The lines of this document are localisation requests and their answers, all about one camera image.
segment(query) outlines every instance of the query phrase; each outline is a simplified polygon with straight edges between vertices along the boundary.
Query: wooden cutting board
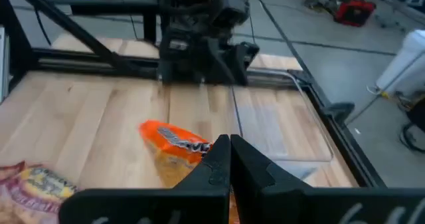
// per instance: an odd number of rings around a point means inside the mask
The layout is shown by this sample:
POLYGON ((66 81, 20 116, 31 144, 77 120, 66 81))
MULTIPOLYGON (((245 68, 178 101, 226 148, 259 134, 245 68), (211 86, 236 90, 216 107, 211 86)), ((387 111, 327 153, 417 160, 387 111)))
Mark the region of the wooden cutting board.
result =
MULTIPOLYGON (((150 45, 100 39, 124 55, 157 57, 150 45)), ((88 51, 71 36, 58 49, 88 51)), ((260 55, 254 66, 298 68, 293 57, 260 55)), ((214 141, 220 134, 259 133, 257 148, 281 140, 292 160, 321 160, 305 181, 313 186, 356 186, 341 155, 321 132, 323 124, 291 90, 226 86, 163 86, 154 80, 30 72, 0 106, 0 166, 44 163, 81 188, 161 187, 138 126, 155 119, 214 141)))

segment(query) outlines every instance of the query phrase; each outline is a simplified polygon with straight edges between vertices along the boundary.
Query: transparent plastic bin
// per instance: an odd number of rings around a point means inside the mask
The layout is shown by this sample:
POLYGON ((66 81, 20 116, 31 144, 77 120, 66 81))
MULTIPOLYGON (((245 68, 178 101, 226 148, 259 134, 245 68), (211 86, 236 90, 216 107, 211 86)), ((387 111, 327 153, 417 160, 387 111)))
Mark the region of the transparent plastic bin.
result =
POLYGON ((263 70, 280 73, 293 85, 289 89, 235 87, 242 136, 280 167, 305 179, 333 159, 329 134, 292 75, 263 70))

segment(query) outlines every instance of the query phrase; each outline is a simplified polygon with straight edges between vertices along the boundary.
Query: white container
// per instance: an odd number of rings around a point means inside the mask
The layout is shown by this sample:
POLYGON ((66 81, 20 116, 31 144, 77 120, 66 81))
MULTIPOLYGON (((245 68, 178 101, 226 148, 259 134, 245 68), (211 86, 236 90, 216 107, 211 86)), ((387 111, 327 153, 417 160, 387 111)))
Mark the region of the white container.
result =
POLYGON ((392 96, 401 92, 410 96, 417 90, 425 90, 425 31, 412 31, 392 62, 378 78, 377 88, 392 96))

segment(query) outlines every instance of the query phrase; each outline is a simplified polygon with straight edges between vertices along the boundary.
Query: orange snack bag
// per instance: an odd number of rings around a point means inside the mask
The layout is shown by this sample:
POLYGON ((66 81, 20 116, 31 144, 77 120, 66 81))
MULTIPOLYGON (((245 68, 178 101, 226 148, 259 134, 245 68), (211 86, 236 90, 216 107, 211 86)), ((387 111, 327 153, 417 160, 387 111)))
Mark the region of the orange snack bag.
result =
POLYGON ((25 162, 22 161, 13 166, 0 167, 0 184, 7 181, 10 177, 20 173, 25 168, 25 162))
MULTIPOLYGON (((196 134, 155 120, 142 123, 139 131, 166 187, 174 187, 184 179, 213 145, 196 134)), ((230 195, 229 224, 239 224, 233 194, 230 195)))
POLYGON ((77 189, 49 169, 30 166, 10 177, 0 190, 0 220, 57 224, 60 204, 77 189))

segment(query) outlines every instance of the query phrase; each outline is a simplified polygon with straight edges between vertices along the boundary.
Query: gray floor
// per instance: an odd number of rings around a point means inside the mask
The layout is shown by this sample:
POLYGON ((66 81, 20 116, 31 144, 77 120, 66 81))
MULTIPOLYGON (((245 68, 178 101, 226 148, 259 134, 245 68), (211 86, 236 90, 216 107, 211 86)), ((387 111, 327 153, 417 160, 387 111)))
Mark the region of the gray floor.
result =
MULTIPOLYGON (((34 47, 47 47, 31 6, 23 0, 11 0, 24 30, 34 47)), ((295 56, 308 67, 332 102, 354 102, 360 112, 374 97, 366 85, 374 84, 400 48, 406 33, 398 29, 382 29, 376 19, 362 28, 334 23, 327 13, 316 13, 303 5, 303 0, 250 0, 255 42, 262 53, 295 56), (265 12, 270 11, 277 26, 265 12)), ((387 15, 390 7, 377 1, 375 14, 387 15)), ((393 15, 408 31, 424 25, 393 15)), ((42 17, 50 39, 64 31, 42 17)), ((134 39, 129 17, 73 17, 93 35, 134 39)), ((141 17, 135 17, 138 37, 143 37, 141 17)), ((253 42, 249 20, 236 28, 233 41, 253 42)), ((353 136, 388 186, 425 187, 425 156, 412 153, 399 141, 405 115, 392 103, 377 100, 367 111, 348 125, 353 136)), ((425 140, 418 134, 419 140, 425 140)))

